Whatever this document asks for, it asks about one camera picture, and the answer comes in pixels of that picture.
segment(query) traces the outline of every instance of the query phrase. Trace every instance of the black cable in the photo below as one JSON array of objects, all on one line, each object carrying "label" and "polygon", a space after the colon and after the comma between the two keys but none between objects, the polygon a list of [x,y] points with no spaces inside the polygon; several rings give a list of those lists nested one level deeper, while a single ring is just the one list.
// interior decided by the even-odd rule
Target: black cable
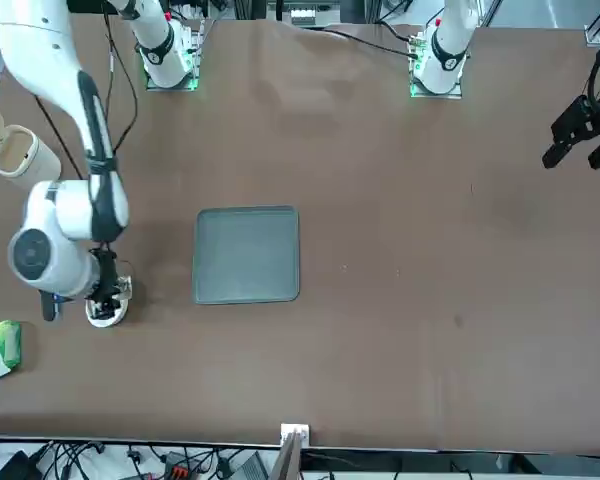
[{"label": "black cable", "polygon": [[248,20],[247,8],[244,4],[244,0],[234,0],[234,10],[238,20]]},{"label": "black cable", "polygon": [[49,452],[53,446],[53,440],[45,443],[42,447],[36,450],[33,454],[29,455],[29,464],[38,465],[44,456]]},{"label": "black cable", "polygon": [[138,474],[138,478],[142,479],[144,478],[143,474],[140,472],[140,469],[138,468],[138,464],[136,463],[136,460],[133,456],[130,455],[130,453],[133,450],[131,450],[131,445],[127,445],[127,458],[129,460],[131,460],[131,463],[133,463],[133,468],[136,469],[136,473]]},{"label": "black cable", "polygon": [[53,130],[53,133],[56,134],[56,138],[58,139],[58,142],[60,142],[60,145],[62,146],[62,150],[64,150],[64,153],[67,156],[67,158],[69,159],[69,162],[71,163],[71,166],[75,170],[76,175],[78,176],[78,178],[80,180],[82,180],[82,173],[80,173],[80,169],[78,168],[78,165],[76,165],[76,162],[73,159],[71,152],[69,152],[69,148],[67,147],[67,144],[64,143],[64,140],[62,139],[62,135],[60,135],[60,132],[58,132],[58,129],[56,128],[56,124],[53,123],[53,120],[51,120],[51,116],[49,115],[49,112],[47,112],[47,109],[42,104],[42,101],[40,100],[40,98],[38,98],[36,95],[34,95],[33,98],[35,98],[36,103],[38,104],[38,108],[40,108],[40,110],[42,110],[42,113],[43,113],[44,117],[47,119],[47,122],[49,123],[51,130]]},{"label": "black cable", "polygon": [[473,480],[473,475],[471,474],[471,470],[469,470],[468,468],[460,469],[456,465],[456,462],[451,460],[451,462],[449,463],[449,471],[453,472],[454,470],[459,473],[466,473],[467,475],[469,475],[469,480]]},{"label": "black cable", "polygon": [[196,465],[196,468],[199,468],[200,465],[202,465],[203,462],[206,462],[207,459],[209,458],[209,456],[213,455],[214,452],[215,452],[215,449],[211,449],[211,451],[196,453],[195,455],[190,456],[188,459],[184,458],[182,460],[177,461],[176,463],[173,464],[173,466],[177,467],[177,466],[185,463],[187,460],[195,460],[196,458],[200,458],[201,456],[206,455],[205,458],[200,460],[198,462],[198,464]]},{"label": "black cable", "polygon": [[200,471],[199,471],[199,473],[203,473],[204,474],[204,473],[209,473],[211,471],[211,467],[213,467],[213,456],[214,455],[219,455],[218,450],[213,449],[211,451],[211,453],[209,454],[208,457],[205,457],[204,459],[202,459],[200,461],[199,465],[200,466],[204,466],[204,462],[207,461],[207,458],[211,457],[211,460],[209,461],[209,467],[206,470],[204,468],[201,468]]},{"label": "black cable", "polygon": [[175,15],[176,17],[178,17],[180,20],[182,20],[183,22],[186,22],[188,20],[187,17],[185,17],[184,15],[182,15],[182,13],[180,13],[177,10],[174,10],[173,8],[169,9],[169,12],[173,15]]},{"label": "black cable", "polygon": [[67,460],[67,465],[65,467],[65,468],[69,469],[69,476],[71,476],[71,468],[73,467],[73,465],[75,465],[76,467],[78,467],[78,470],[80,471],[80,475],[82,475],[83,480],[89,480],[89,477],[84,472],[84,470],[82,468],[82,464],[80,463],[79,456],[80,456],[80,453],[82,453],[82,452],[77,453],[78,447],[76,447],[75,445],[71,445],[68,447],[67,447],[67,445],[63,445],[62,447],[64,448],[64,451],[69,456],[69,460]]},{"label": "black cable", "polygon": [[398,40],[402,40],[403,42],[407,42],[409,43],[411,41],[411,37],[410,36],[404,36],[404,35],[400,35],[395,28],[393,28],[391,25],[389,25],[387,22],[385,22],[384,20],[380,20],[377,22],[378,25],[382,25],[383,27],[385,27],[386,29],[388,29],[391,32],[391,35],[393,35],[394,37],[396,37]]},{"label": "black cable", "polygon": [[227,462],[230,462],[231,460],[233,460],[235,458],[236,455],[238,455],[239,453],[244,452],[244,448],[239,448],[237,451],[233,452],[231,455],[229,455],[227,458],[225,458],[225,460]]},{"label": "black cable", "polygon": [[187,459],[187,472],[191,475],[191,463],[189,462],[189,453],[187,452],[187,447],[182,447],[184,450],[184,458]]},{"label": "black cable", "polygon": [[313,453],[313,452],[304,452],[304,454],[307,457],[313,457],[313,458],[320,458],[323,460],[333,460],[336,462],[342,462],[345,463],[353,468],[362,468],[360,465],[358,465],[355,462],[352,462],[351,460],[347,460],[346,458],[340,458],[340,457],[334,457],[332,455],[324,455],[322,453]]},{"label": "black cable", "polygon": [[[129,260],[118,260],[119,262],[124,262],[124,263],[128,263],[129,265],[131,265],[131,268],[133,268],[133,265],[131,264],[131,262]],[[158,452],[156,452],[156,449],[153,448],[153,446],[149,445],[149,449],[151,450],[151,452],[158,457],[158,460],[160,460],[160,462],[162,463],[167,463],[167,456],[166,455],[160,455]]]},{"label": "black cable", "polygon": [[105,26],[107,27],[107,35],[111,42],[111,46],[113,47],[113,51],[115,52],[118,61],[120,62],[120,67],[124,72],[124,76],[127,77],[127,82],[129,82],[129,87],[131,88],[131,95],[133,96],[133,118],[131,119],[131,122],[129,122],[129,125],[127,125],[127,127],[122,132],[122,135],[120,135],[120,139],[116,143],[115,147],[113,147],[113,153],[115,154],[118,151],[118,149],[122,146],[122,142],[124,142],[124,139],[127,137],[129,132],[135,125],[136,120],[138,119],[138,95],[136,94],[136,89],[133,86],[133,81],[129,76],[129,72],[127,72],[127,67],[125,67],[124,62],[122,61],[122,56],[120,55],[116,42],[111,34],[111,24],[108,21],[108,16],[105,16]]},{"label": "black cable", "polygon": [[382,2],[381,0],[371,0],[369,2],[365,2],[367,4],[367,11],[365,12],[365,22],[366,23],[376,23],[379,20],[380,12],[382,12]]},{"label": "black cable", "polygon": [[329,30],[329,29],[324,29],[322,30],[323,32],[328,32],[328,33],[335,33],[336,35],[340,35],[341,37],[344,38],[348,38],[350,40],[355,40],[356,42],[360,42],[364,45],[368,45],[370,47],[374,47],[377,48],[379,50],[384,50],[385,52],[389,52],[389,53],[395,53],[396,55],[402,55],[403,57],[408,57],[408,58],[412,58],[414,60],[418,59],[418,56],[415,53],[409,53],[409,52],[403,52],[400,50],[395,50],[393,48],[389,48],[389,47],[384,47],[382,45],[378,45],[377,43],[372,43],[372,42],[367,42],[366,40],[363,40],[361,38],[355,37],[353,35],[350,35],[348,33],[345,32],[339,32],[337,30]]},{"label": "black cable", "polygon": [[[57,451],[60,449],[61,446],[63,446],[65,444],[60,443],[58,444],[58,446],[56,447],[56,453]],[[85,450],[91,448],[93,445],[92,444],[86,444],[86,445],[82,445],[80,447],[76,448],[76,453],[78,455],[82,454]],[[55,469],[57,470],[57,466],[58,466],[58,461],[64,457],[65,455],[67,455],[66,452],[61,453],[60,455],[55,455],[54,454],[54,460],[51,462],[51,465],[49,465],[49,468],[47,468],[47,470],[45,471],[44,475],[42,476],[42,480],[46,480],[46,478],[49,476],[49,473],[51,473],[51,469],[55,467]]]},{"label": "black cable", "polygon": [[438,10],[436,13],[434,13],[433,16],[429,20],[427,20],[427,23],[425,23],[424,26],[428,27],[429,24],[431,22],[433,22],[433,19],[436,18],[438,15],[440,15],[442,13],[442,10],[444,10],[444,7],[442,7],[440,10]]},{"label": "black cable", "polygon": [[[107,25],[107,30],[110,31],[109,25],[109,14],[107,13],[107,9],[105,7],[104,2],[102,2],[102,16],[104,18],[104,24]],[[107,96],[105,98],[105,106],[104,106],[104,118],[105,120],[109,120],[109,108],[111,106],[111,92],[113,91],[113,36],[109,34],[107,37],[109,41],[109,83],[107,85]]]},{"label": "black cable", "polygon": [[58,475],[58,459],[60,458],[58,456],[59,451],[60,451],[60,445],[58,445],[58,448],[56,448],[56,451],[53,454],[53,470],[56,474],[56,480],[60,480],[60,476]]},{"label": "black cable", "polygon": [[393,7],[391,10],[389,10],[387,13],[385,13],[383,15],[382,18],[380,18],[376,23],[380,23],[382,22],[385,18],[389,17],[390,15],[392,15],[396,10],[398,10],[401,6],[403,6],[404,4],[407,4],[407,8],[409,8],[409,5],[411,5],[413,3],[413,0],[402,0],[400,3],[398,3],[395,7]]}]

